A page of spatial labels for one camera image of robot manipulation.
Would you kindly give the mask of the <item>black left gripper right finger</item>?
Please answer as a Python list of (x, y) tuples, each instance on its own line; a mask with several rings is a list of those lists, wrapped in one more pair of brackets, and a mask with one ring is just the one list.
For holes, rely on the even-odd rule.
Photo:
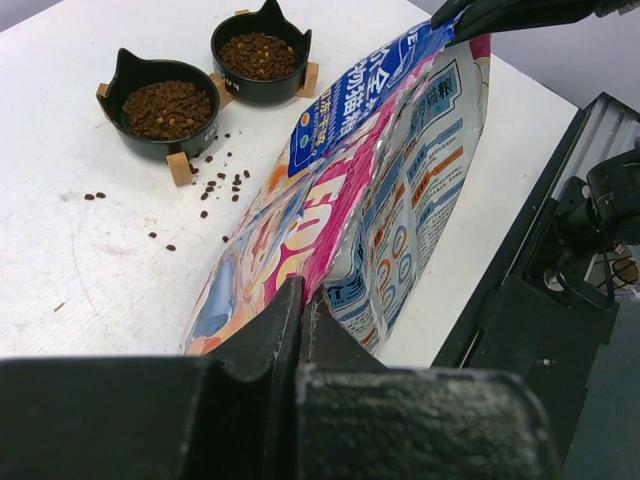
[(388, 368), (315, 295), (296, 375), (299, 479), (556, 479), (546, 414), (502, 371)]

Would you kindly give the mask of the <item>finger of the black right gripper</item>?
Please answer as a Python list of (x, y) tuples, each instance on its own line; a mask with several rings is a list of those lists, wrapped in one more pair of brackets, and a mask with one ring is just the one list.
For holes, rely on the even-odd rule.
[(446, 1), (430, 21), (433, 29), (454, 22), (454, 43), (484, 34), (576, 23), (601, 13), (601, 1), (477, 0)]

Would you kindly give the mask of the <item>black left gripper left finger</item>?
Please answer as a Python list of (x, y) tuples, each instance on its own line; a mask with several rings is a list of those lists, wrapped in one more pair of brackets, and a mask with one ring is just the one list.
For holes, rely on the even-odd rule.
[(1, 364), (5, 479), (291, 479), (303, 282), (203, 356)]

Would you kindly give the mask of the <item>pet food bag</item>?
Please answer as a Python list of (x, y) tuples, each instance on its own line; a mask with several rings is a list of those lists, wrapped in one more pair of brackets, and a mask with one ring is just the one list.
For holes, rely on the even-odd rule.
[(206, 354), (291, 277), (323, 289), (368, 353), (388, 340), (454, 210), (484, 130), (491, 37), (422, 22), (357, 62), (300, 116), (226, 243), (183, 340)]

